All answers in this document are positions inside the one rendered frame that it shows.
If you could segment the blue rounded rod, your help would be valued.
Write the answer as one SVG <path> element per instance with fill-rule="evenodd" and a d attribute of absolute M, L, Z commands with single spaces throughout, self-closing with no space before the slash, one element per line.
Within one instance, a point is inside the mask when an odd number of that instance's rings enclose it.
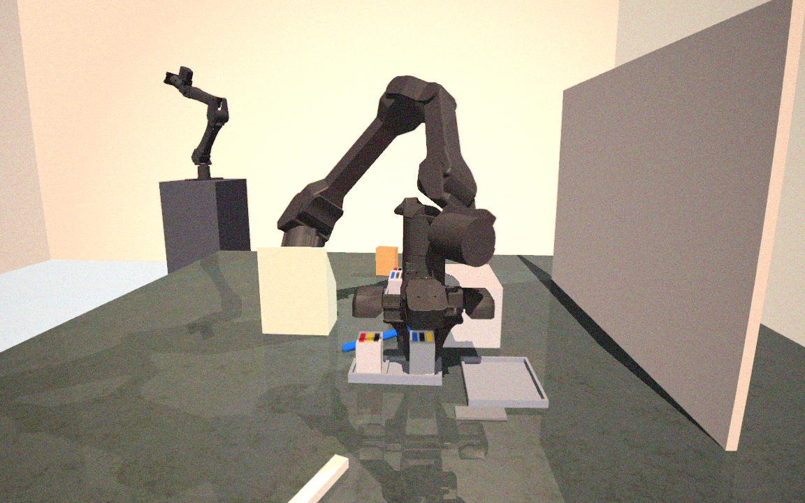
<path fill-rule="evenodd" d="M 407 326 L 408 333 L 409 333 L 410 330 L 411 330 L 411 328 L 409 328 Z M 396 331 L 394 329 L 392 329 L 390 331 L 387 331 L 387 332 L 384 332 L 383 333 L 383 340 L 388 340 L 389 338 L 395 337 L 396 335 L 397 335 L 397 333 L 396 333 Z M 354 349 L 356 349 L 356 341 L 349 342 L 348 344 L 344 344 L 344 346 L 342 346 L 342 350 L 344 350 L 344 351 L 351 351 L 351 350 L 354 350 Z"/>

